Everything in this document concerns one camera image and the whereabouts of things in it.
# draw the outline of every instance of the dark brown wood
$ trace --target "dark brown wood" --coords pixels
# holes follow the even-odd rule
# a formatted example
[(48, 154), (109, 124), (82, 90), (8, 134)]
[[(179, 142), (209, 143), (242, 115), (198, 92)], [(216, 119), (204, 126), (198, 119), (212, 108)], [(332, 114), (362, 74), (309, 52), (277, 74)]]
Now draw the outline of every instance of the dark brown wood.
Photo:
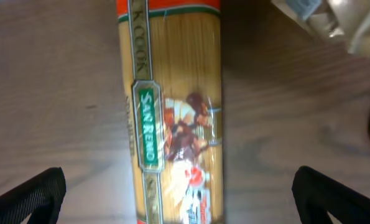
[[(227, 223), (299, 223), (301, 165), (370, 197), (370, 58), (242, 2), (222, 5)], [(0, 195), (61, 166), (60, 223), (135, 223), (118, 46), (114, 1), (1, 0)]]

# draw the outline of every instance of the black object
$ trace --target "black object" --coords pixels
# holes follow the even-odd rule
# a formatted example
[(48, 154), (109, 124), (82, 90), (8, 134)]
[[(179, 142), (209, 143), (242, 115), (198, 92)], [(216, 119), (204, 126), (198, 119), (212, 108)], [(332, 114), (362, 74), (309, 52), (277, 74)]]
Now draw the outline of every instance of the black object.
[(310, 167), (299, 168), (292, 192), (303, 224), (332, 224), (327, 212), (344, 224), (370, 224), (370, 198)]
[(61, 168), (50, 168), (0, 196), (0, 224), (55, 224), (66, 194)]

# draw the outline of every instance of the wooden surface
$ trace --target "wooden surface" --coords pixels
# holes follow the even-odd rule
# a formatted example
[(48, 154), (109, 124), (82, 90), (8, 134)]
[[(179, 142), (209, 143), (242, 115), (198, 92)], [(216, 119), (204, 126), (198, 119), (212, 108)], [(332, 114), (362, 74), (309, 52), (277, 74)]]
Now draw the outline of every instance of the wooden surface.
[[(370, 197), (370, 59), (223, 2), (227, 223), (299, 223), (309, 165)], [(0, 195), (61, 166), (59, 223), (135, 223), (113, 1), (0, 1)]]

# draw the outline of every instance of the dry pasta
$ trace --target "dry pasta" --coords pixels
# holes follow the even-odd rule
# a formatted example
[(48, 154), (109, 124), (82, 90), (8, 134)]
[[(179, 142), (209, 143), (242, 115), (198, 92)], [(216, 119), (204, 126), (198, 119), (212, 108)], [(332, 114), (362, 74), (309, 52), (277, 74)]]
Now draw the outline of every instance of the dry pasta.
[(138, 223), (222, 223), (219, 1), (117, 6)]

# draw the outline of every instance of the plastic wrapper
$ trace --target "plastic wrapper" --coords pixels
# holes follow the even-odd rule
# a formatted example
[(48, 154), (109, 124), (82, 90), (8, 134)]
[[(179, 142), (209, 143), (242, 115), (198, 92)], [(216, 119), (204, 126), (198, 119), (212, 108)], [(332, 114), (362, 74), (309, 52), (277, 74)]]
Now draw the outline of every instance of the plastic wrapper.
[(272, 0), (310, 35), (344, 40), (348, 52), (370, 56), (370, 0)]
[(117, 1), (138, 223), (223, 223), (219, 9)]

